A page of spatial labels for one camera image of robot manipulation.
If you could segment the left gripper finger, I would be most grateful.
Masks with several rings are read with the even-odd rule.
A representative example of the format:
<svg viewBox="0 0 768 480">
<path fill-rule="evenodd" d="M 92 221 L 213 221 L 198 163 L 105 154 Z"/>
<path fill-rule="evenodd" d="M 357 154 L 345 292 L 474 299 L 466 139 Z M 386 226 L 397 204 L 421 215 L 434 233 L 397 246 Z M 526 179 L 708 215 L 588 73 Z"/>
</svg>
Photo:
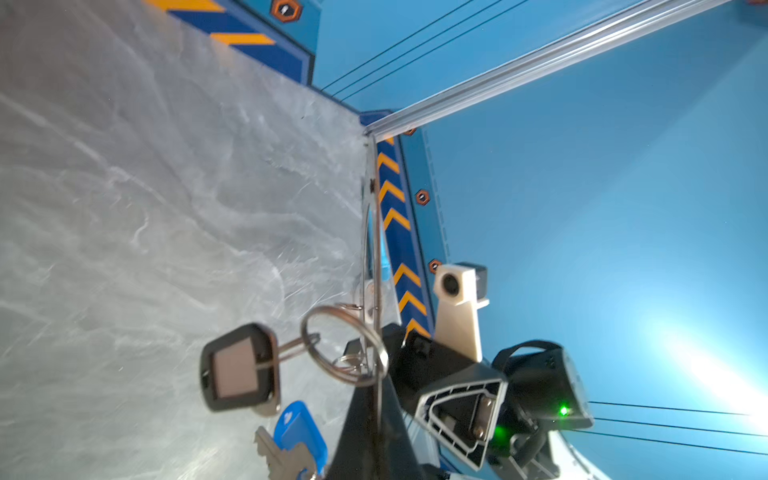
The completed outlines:
<svg viewBox="0 0 768 480">
<path fill-rule="evenodd" d="M 422 479 L 419 464 L 392 384 L 355 390 L 333 460 L 329 480 Z"/>
</svg>

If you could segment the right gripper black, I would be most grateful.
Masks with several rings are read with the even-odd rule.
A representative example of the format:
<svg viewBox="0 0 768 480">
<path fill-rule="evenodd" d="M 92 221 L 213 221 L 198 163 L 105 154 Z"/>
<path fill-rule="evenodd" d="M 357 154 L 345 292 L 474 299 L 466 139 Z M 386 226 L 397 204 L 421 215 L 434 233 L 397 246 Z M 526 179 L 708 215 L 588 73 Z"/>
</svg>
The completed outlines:
<svg viewBox="0 0 768 480">
<path fill-rule="evenodd" d="M 474 471 L 480 470 L 506 397 L 504 374 L 423 336 L 390 324 L 384 383 L 393 385 L 402 413 Z"/>
</svg>

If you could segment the perforated metal ring disc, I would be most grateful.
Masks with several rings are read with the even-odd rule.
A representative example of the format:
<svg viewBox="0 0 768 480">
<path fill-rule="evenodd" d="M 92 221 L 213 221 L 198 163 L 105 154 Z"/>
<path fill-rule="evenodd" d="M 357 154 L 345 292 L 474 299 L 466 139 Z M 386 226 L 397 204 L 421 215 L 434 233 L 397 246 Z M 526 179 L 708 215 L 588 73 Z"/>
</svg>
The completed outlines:
<svg viewBox="0 0 768 480">
<path fill-rule="evenodd" d="M 362 260 L 363 270 L 361 277 L 361 294 L 363 300 L 363 321 L 364 324 L 376 335 L 376 339 L 381 337 L 381 238 L 379 227 L 379 204 L 378 204 L 378 169 L 377 169 L 377 144 L 372 135 L 365 135 L 365 170 L 362 181 Z M 381 425 L 382 414 L 382 383 L 383 383 L 383 363 L 380 360 L 378 346 L 370 342 L 367 338 L 363 339 L 364 352 L 366 354 L 367 366 L 373 376 L 371 412 L 375 425 Z"/>
</svg>

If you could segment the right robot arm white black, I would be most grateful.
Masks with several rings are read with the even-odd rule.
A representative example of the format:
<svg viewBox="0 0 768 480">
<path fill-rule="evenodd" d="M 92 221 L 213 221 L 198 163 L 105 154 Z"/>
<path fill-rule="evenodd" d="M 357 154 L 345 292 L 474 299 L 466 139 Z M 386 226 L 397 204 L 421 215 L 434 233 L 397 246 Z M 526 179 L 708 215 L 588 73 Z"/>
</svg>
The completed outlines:
<svg viewBox="0 0 768 480">
<path fill-rule="evenodd" d="M 450 463 L 499 479 L 594 479 L 564 439 L 595 419 L 565 348 L 532 340 L 488 359 L 479 329 L 382 331 L 388 369 L 357 391 L 329 479 L 447 479 Z"/>
</svg>

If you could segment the black key tag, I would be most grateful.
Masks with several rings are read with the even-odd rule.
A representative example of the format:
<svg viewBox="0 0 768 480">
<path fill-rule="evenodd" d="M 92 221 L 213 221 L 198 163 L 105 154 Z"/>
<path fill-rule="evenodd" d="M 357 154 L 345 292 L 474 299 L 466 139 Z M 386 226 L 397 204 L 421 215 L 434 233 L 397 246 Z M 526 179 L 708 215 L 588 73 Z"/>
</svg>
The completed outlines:
<svg viewBox="0 0 768 480">
<path fill-rule="evenodd" d="M 276 415 L 281 401 L 277 356 L 276 336 L 258 323 L 242 325 L 206 344 L 197 378 L 207 408 Z"/>
</svg>

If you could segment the right aluminium corner post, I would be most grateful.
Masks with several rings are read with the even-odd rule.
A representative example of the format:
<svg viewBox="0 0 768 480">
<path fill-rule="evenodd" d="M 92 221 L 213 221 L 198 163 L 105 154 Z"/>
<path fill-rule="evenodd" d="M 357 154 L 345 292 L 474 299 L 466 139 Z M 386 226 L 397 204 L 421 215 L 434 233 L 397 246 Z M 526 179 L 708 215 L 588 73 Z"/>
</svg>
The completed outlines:
<svg viewBox="0 0 768 480">
<path fill-rule="evenodd" d="M 377 141 L 404 134 L 726 3 L 642 1 L 387 115 L 368 125 L 365 134 Z"/>
</svg>

